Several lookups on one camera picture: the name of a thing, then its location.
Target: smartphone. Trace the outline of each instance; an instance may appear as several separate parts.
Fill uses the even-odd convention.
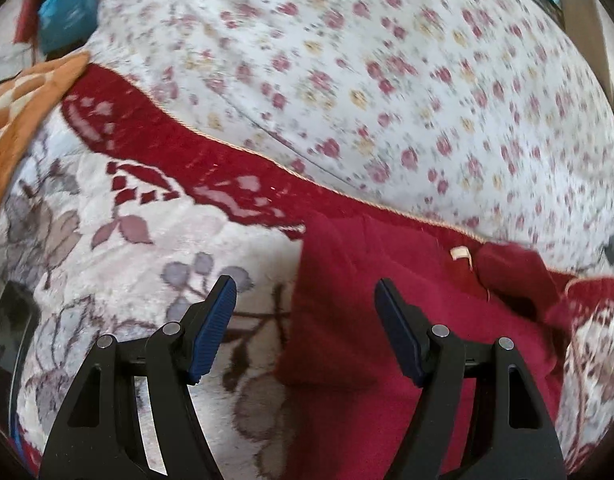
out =
[[[40,311],[23,285],[8,282],[0,298],[0,429],[17,442],[20,379]]]

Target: orange and cream checkered blanket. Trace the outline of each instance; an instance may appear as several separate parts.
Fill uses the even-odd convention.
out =
[[[88,61],[88,52],[81,52],[37,64],[0,84],[0,201],[38,126]]]

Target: blue gripper pad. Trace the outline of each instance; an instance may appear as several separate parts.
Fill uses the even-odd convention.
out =
[[[420,342],[411,331],[398,303],[404,303],[400,295],[394,297],[387,283],[380,280],[376,284],[374,302],[382,327],[391,343],[391,349],[396,355],[400,370],[405,377],[414,381],[414,384],[422,388],[425,384],[427,373],[423,369]]]
[[[218,347],[236,307],[236,282],[230,276],[221,276],[204,304],[208,312],[194,338],[192,361],[187,370],[193,384],[212,369]]]

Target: blue bag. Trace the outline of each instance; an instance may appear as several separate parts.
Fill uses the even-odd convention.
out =
[[[40,48],[53,52],[87,41],[98,26],[98,0],[45,0],[40,10]]]

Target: red object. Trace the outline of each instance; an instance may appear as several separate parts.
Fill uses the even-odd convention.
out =
[[[38,35],[38,10],[42,0],[23,0],[14,43],[35,43]]]
[[[381,480],[394,459],[420,390],[402,375],[376,314],[380,278],[461,338],[491,344],[509,336],[555,419],[564,353],[554,341],[571,326],[562,290],[532,251],[481,245],[471,251],[471,272],[442,236],[369,216],[308,222],[291,337],[277,366],[300,417],[285,478]],[[473,396],[474,382],[465,382],[444,470],[460,465]]]

